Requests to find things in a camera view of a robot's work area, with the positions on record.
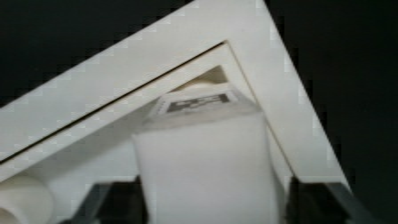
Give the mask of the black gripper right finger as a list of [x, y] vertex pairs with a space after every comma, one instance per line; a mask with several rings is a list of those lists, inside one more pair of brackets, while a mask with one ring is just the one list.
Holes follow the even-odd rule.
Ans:
[[380, 224], [348, 187], [338, 182], [304, 183], [291, 178], [286, 224]]

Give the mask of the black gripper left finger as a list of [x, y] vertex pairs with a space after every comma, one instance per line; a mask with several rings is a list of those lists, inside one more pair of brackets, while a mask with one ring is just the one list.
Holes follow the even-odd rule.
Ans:
[[147, 224], [140, 177], [128, 182], [98, 183], [73, 216], [59, 224]]

